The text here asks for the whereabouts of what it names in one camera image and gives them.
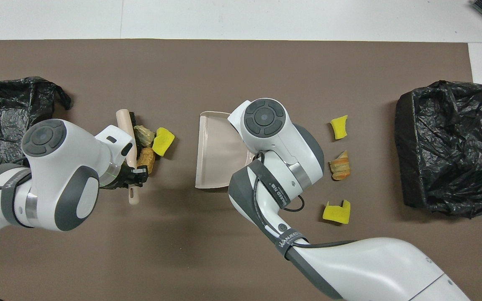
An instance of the black strap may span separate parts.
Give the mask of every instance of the black strap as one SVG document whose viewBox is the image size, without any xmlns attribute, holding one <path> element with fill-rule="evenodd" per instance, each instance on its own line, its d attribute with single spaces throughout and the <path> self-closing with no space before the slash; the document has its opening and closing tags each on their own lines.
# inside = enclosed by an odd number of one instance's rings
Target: black strap
<svg viewBox="0 0 482 301">
<path fill-rule="evenodd" d="M 274 177 L 274 175 L 265 167 L 265 165 L 260 162 L 260 160 L 254 160 L 252 163 L 249 164 L 250 169 L 260 182 L 264 185 L 265 189 L 269 192 L 269 194 L 273 197 L 276 204 L 280 207 L 280 209 L 284 209 L 291 203 L 289 196 L 285 192 L 285 189 L 280 185 L 278 180 Z"/>
<path fill-rule="evenodd" d="M 14 212 L 14 201 L 16 189 L 18 188 L 19 184 L 23 183 L 23 181 L 27 181 L 28 179 L 31 179 L 31 170 L 24 169 L 17 172 L 14 176 L 8 179 L 5 185 L 2 186 L 1 211 L 3 212 L 3 216 L 5 217 L 5 219 L 11 225 L 27 227 L 26 225 L 20 223 L 20 221 L 16 217 L 16 213 Z"/>
<path fill-rule="evenodd" d="M 296 229 L 293 229 L 292 227 L 287 229 L 285 232 L 280 234 L 278 236 L 275 246 L 282 254 L 283 257 L 285 257 L 287 250 L 291 248 L 295 240 L 300 240 L 300 238 L 306 238 L 304 235 L 302 235 L 299 231 Z"/>
</svg>

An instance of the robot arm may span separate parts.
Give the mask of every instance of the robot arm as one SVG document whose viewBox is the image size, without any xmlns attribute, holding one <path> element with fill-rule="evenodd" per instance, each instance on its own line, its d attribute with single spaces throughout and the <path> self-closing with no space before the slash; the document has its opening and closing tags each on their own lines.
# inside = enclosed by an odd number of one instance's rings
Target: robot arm
<svg viewBox="0 0 482 301">
<path fill-rule="evenodd" d="M 65 120 L 45 120 L 23 136 L 30 168 L 0 165 L 0 229 L 7 225 L 69 231 L 83 223 L 98 189 L 146 181 L 146 167 L 123 163 L 134 139 L 115 126 L 95 137 Z"/>
<path fill-rule="evenodd" d="M 348 301 L 468 300 L 436 264 L 402 240 L 310 244 L 279 210 L 323 176 L 321 147 L 274 99 L 246 101 L 228 120 L 258 154 L 231 178 L 233 206 L 319 290 Z"/>
</svg>

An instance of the yellow sponge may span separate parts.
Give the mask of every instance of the yellow sponge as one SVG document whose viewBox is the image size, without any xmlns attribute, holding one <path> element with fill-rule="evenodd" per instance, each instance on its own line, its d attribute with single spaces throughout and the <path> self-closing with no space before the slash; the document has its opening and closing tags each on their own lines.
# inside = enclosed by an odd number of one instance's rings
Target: yellow sponge
<svg viewBox="0 0 482 301">
<path fill-rule="evenodd" d="M 154 144 L 151 147 L 156 154 L 164 156 L 166 150 L 174 141 L 174 135 L 166 128 L 158 128 L 154 138 Z"/>
<path fill-rule="evenodd" d="M 351 215 L 351 203 L 348 200 L 343 200 L 342 206 L 331 206 L 327 202 L 325 211 L 323 211 L 323 219 L 328 221 L 335 221 L 342 224 L 349 223 Z"/>
<path fill-rule="evenodd" d="M 343 137 L 347 136 L 347 132 L 345 131 L 345 121 L 349 115 L 345 115 L 339 118 L 334 118 L 331 120 L 332 129 L 334 130 L 334 137 L 336 140 L 342 139 Z"/>
</svg>

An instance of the brown table mat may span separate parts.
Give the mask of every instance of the brown table mat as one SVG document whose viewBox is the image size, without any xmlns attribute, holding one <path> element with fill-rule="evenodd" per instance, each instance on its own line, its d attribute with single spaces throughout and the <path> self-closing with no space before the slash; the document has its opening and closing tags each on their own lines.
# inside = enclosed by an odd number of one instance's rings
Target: brown table mat
<svg viewBox="0 0 482 301">
<path fill-rule="evenodd" d="M 466 44 L 0 41 L 0 80 L 27 76 L 63 87 L 75 105 L 56 117 L 94 135 L 128 108 L 143 125 L 177 138 L 156 162 L 140 204 L 129 205 L 126 190 L 102 190 L 94 213 L 73 231 L 0 231 L 2 299 L 326 299 L 233 208 L 225 190 L 194 188 L 199 113 L 272 97 L 314 135 L 327 161 L 344 150 L 351 160 L 348 179 L 332 181 L 327 166 L 303 194 L 306 208 L 282 213 L 290 225 L 311 242 L 406 240 L 482 300 L 482 217 L 404 206 L 393 139 L 401 94 L 440 79 L 472 81 Z M 327 123 L 344 114 L 349 135 L 334 141 Z M 324 204 L 342 199 L 352 205 L 350 224 L 323 221 Z"/>
</svg>

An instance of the bread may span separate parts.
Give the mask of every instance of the bread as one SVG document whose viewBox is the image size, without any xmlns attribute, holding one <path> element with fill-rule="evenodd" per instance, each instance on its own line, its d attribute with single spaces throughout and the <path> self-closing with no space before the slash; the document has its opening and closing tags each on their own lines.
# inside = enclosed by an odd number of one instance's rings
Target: bread
<svg viewBox="0 0 482 301">
<path fill-rule="evenodd" d="M 329 165 L 331 166 L 332 179 L 336 181 L 341 181 L 351 175 L 347 151 L 342 152 L 336 160 L 329 162 Z"/>
<path fill-rule="evenodd" d="M 151 174 L 151 170 L 154 168 L 155 152 L 151 147 L 145 147 L 141 150 L 139 160 L 137 160 L 137 166 L 146 165 L 148 168 L 148 174 Z"/>
</svg>

